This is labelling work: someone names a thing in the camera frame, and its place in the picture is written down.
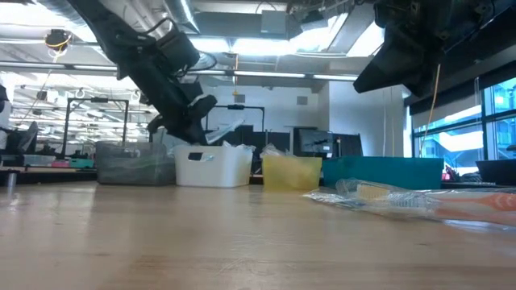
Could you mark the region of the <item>black partition panels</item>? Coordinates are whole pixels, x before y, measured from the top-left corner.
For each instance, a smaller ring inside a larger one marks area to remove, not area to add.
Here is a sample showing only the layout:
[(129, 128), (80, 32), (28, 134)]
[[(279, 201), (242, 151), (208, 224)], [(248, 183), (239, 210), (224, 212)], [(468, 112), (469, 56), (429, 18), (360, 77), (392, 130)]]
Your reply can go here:
[(242, 125), (234, 131), (230, 131), (214, 144), (222, 146), (224, 143), (236, 147), (239, 145), (254, 146), (256, 149), (253, 155), (258, 158), (268, 144), (273, 144), (280, 151), (290, 150), (290, 133), (271, 132), (271, 131), (254, 131), (252, 125)]

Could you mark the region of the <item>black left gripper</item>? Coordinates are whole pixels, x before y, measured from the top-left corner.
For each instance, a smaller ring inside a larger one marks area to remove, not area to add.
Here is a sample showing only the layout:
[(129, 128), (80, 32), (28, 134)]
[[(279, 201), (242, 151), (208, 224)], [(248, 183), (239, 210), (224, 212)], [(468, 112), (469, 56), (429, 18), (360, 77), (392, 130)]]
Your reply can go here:
[(120, 64), (120, 77), (130, 77), (160, 113), (168, 135), (197, 145), (207, 145), (202, 119), (217, 104), (215, 96), (192, 95), (183, 90), (173, 74), (150, 60)]

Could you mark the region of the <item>white plastic bin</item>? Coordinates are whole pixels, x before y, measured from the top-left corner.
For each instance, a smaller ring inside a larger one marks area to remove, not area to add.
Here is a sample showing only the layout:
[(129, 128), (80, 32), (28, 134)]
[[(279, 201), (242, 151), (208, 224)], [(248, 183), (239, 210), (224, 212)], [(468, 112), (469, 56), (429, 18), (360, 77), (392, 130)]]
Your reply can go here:
[(180, 186), (234, 188), (249, 184), (253, 152), (242, 147), (179, 145), (173, 148)]

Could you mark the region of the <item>large window black frame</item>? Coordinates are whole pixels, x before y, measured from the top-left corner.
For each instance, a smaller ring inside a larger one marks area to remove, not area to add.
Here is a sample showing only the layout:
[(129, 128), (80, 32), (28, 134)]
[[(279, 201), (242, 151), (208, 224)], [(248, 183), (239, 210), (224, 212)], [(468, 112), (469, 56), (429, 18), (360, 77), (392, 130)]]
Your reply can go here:
[(432, 111), (411, 116), (416, 155), (473, 166), (482, 159), (516, 159), (516, 116), (482, 123), (481, 118), (516, 110), (516, 77)]

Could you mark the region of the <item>black ceiling device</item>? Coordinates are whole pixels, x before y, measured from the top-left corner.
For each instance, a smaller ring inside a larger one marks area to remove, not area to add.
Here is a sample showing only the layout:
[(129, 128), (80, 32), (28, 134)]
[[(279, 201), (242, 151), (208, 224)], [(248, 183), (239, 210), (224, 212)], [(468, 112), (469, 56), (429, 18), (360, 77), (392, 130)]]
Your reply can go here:
[(72, 37), (73, 35), (66, 30), (51, 29), (44, 38), (44, 44), (47, 48), (55, 52), (64, 52), (72, 40)]

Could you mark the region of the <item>black office chair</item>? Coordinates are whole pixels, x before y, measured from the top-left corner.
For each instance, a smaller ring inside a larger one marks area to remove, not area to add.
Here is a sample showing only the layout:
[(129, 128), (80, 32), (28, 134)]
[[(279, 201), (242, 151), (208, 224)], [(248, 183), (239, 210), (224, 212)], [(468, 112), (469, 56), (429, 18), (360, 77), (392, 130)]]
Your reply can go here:
[(5, 142), (5, 147), (0, 149), (0, 164), (2, 166), (21, 167), (25, 162), (25, 155), (35, 153), (38, 125), (32, 122), (27, 130), (11, 130), (0, 127), (0, 143)]

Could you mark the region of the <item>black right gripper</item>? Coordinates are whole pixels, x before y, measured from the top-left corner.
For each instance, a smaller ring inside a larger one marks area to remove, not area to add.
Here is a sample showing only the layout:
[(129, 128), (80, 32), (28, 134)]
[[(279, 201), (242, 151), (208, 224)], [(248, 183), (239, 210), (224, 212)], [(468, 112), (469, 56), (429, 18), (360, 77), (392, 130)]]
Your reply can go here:
[(404, 85), (424, 95), (447, 52), (480, 29), (486, 0), (379, 0), (374, 10), (385, 39), (354, 81), (356, 92)]

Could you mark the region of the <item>ceiling strip light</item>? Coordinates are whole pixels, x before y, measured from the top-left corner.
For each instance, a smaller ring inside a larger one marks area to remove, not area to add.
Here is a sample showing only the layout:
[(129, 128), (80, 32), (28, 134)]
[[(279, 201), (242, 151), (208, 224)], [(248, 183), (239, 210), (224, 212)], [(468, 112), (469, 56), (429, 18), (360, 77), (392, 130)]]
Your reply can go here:
[(313, 74), (303, 72), (261, 72), (261, 71), (244, 71), (244, 70), (190, 70), (190, 75), (206, 75), (206, 76), (225, 76), (225, 77), (275, 77), (275, 78), (292, 78), (292, 79), (313, 79), (321, 81), (355, 81), (356, 75), (332, 75), (332, 74)]

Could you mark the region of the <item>black cabinet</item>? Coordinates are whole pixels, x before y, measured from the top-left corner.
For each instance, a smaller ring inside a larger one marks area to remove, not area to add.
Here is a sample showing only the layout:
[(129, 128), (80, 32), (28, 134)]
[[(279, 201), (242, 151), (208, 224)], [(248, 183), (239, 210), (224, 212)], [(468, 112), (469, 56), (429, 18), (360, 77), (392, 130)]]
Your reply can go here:
[(293, 129), (293, 154), (325, 159), (362, 156), (360, 135), (344, 135), (313, 128)]

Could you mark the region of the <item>black metal gantry frame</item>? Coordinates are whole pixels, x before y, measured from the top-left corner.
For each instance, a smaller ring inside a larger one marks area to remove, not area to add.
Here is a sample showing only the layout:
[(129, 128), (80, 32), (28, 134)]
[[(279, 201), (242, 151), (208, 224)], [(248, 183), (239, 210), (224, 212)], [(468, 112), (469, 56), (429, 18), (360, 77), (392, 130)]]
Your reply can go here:
[[(224, 108), (227, 110), (260, 110), (261, 111), (261, 131), (265, 132), (264, 119), (265, 119), (265, 108), (263, 106), (245, 106), (245, 105), (215, 105), (215, 108)], [(209, 115), (205, 116), (205, 131), (209, 130)]]
[(127, 120), (129, 115), (129, 101), (123, 100), (123, 99), (110, 99), (108, 97), (88, 97), (88, 98), (78, 98), (78, 97), (69, 97), (67, 98), (67, 106), (65, 111), (65, 120), (64, 120), (64, 136), (61, 146), (61, 153), (59, 154), (59, 157), (63, 159), (66, 156), (66, 150), (67, 150), (67, 144), (68, 144), (68, 131), (69, 131), (69, 121), (70, 121), (70, 114), (72, 112), (72, 102), (78, 101), (81, 104), (83, 102), (92, 102), (92, 103), (124, 103), (125, 108), (123, 109), (124, 113), (124, 119), (123, 119), (123, 136), (122, 136), (122, 143), (125, 144), (127, 141)]

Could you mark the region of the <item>yellow plastic bin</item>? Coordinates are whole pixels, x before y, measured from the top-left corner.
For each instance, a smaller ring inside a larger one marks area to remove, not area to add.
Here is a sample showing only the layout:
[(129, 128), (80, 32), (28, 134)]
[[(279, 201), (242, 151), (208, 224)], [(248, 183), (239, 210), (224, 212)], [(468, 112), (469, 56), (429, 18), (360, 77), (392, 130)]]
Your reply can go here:
[(319, 187), (323, 159), (292, 155), (265, 155), (264, 188), (268, 191), (309, 192)]

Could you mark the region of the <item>black desk monitor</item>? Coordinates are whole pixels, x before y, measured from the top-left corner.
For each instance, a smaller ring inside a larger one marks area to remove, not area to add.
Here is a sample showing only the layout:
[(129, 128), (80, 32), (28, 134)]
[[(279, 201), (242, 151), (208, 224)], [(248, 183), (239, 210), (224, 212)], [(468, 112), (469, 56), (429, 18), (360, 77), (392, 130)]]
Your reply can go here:
[(499, 185), (516, 185), (516, 159), (477, 161), (481, 179)]

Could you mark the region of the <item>wooden desk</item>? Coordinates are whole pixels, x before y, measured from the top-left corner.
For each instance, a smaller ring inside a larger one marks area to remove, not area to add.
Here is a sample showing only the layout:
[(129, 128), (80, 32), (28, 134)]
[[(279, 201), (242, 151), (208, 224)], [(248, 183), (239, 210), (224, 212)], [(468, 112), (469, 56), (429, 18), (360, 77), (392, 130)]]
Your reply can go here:
[(0, 167), (0, 186), (7, 185), (9, 175), (16, 174), (17, 184), (51, 184), (97, 179), (95, 170), (53, 167)]

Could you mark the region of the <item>teal blue plastic bin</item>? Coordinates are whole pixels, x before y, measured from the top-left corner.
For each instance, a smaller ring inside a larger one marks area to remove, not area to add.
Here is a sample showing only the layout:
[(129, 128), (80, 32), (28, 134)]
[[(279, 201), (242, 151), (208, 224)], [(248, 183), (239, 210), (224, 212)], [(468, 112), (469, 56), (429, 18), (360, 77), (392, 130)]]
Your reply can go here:
[(324, 184), (338, 180), (365, 180), (404, 189), (440, 189), (444, 169), (441, 158), (343, 156), (322, 162)]

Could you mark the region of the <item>grey ceiling box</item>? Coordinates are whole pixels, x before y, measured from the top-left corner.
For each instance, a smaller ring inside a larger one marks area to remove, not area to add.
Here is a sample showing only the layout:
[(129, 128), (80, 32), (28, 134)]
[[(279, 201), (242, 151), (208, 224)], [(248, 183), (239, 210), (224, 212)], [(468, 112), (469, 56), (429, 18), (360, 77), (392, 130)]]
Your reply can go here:
[(261, 11), (261, 29), (265, 34), (282, 35), (286, 33), (287, 14), (279, 10)]

